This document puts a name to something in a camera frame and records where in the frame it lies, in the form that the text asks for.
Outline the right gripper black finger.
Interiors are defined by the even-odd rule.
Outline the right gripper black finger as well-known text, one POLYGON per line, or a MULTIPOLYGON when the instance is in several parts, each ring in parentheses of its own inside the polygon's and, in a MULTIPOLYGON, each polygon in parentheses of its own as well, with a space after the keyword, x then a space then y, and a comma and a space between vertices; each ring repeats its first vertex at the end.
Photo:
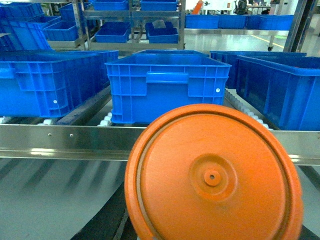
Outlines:
POLYGON ((73 240, 135 240, 137 234, 128 216, 122 183, 73 240))

